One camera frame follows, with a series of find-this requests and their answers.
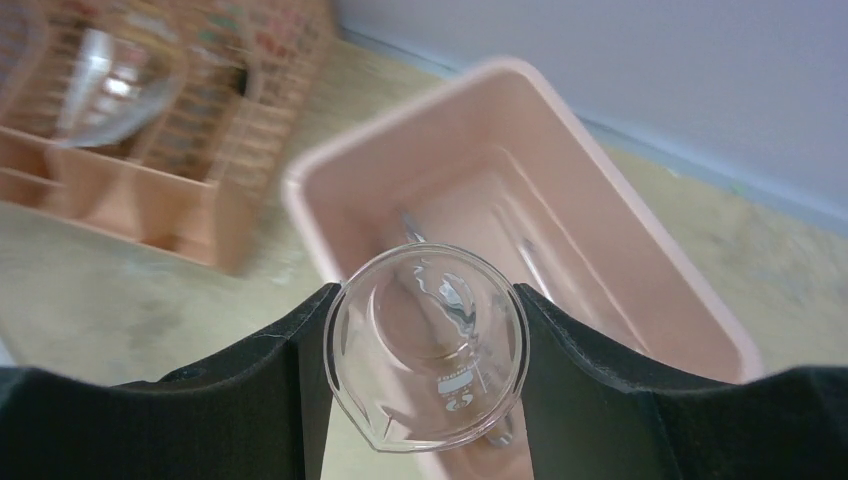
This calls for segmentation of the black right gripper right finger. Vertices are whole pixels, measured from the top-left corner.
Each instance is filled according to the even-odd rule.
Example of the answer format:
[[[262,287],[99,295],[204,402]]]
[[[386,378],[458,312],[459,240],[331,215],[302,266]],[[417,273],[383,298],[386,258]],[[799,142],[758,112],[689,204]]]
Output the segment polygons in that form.
[[[526,284],[522,391],[538,479],[843,479],[847,371],[795,367],[734,385],[670,367]]]

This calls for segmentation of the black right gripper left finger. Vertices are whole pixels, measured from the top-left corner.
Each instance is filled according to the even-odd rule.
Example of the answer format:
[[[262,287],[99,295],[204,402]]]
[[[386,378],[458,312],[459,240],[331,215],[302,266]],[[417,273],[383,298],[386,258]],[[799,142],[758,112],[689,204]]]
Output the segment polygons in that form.
[[[1,371],[5,479],[317,479],[332,395],[327,284],[290,313],[155,382]]]

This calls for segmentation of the small clear glass beaker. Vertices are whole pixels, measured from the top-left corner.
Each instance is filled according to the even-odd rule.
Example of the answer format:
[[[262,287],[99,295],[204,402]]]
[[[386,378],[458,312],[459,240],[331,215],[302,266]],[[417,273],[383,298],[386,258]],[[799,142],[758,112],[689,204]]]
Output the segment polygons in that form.
[[[509,375],[493,412],[509,413],[520,400],[529,366],[529,325],[516,290],[489,262],[470,254],[497,292],[510,320],[480,302],[477,329]],[[442,451],[485,439],[485,420],[448,409],[439,382],[450,378],[422,321],[419,303],[398,278],[416,257],[412,244],[392,248],[344,281],[327,315],[324,364],[331,391],[347,417],[376,451]]]

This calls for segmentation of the metal crucible tongs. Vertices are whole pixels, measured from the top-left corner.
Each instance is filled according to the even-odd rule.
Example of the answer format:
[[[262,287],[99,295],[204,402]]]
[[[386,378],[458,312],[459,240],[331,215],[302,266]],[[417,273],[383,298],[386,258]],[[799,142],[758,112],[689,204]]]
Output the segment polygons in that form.
[[[428,241],[405,211],[401,220],[416,257],[398,278],[418,301],[433,344],[445,350],[441,357],[450,378],[439,382],[439,392],[449,397],[450,411],[487,422],[484,437],[491,445],[506,447],[513,440],[512,419],[492,410],[509,375],[479,335],[478,306],[489,301],[487,312],[506,320],[514,315],[469,253]]]

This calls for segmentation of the pink plastic bin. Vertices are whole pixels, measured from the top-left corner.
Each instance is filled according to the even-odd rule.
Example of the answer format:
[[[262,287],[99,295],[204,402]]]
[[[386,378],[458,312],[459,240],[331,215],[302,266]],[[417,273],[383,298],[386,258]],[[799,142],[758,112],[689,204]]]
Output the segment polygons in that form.
[[[284,175],[283,198],[327,281],[342,285],[376,256],[410,244],[405,211],[428,241],[471,252],[515,290],[526,284],[540,293],[515,228],[551,274],[564,305],[553,304],[573,319],[707,379],[739,384],[763,371],[745,329],[523,61],[485,63],[304,154]],[[415,456],[428,479],[538,479],[523,387],[510,445],[478,439],[389,454]]]

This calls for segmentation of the clear watch glass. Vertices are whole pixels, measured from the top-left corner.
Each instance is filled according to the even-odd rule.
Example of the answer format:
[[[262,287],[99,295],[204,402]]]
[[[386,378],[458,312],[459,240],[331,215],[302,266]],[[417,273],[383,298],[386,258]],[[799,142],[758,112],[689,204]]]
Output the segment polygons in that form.
[[[55,146],[117,145],[146,128],[178,96],[181,56],[180,35],[170,27],[132,27],[118,36],[86,28]]]

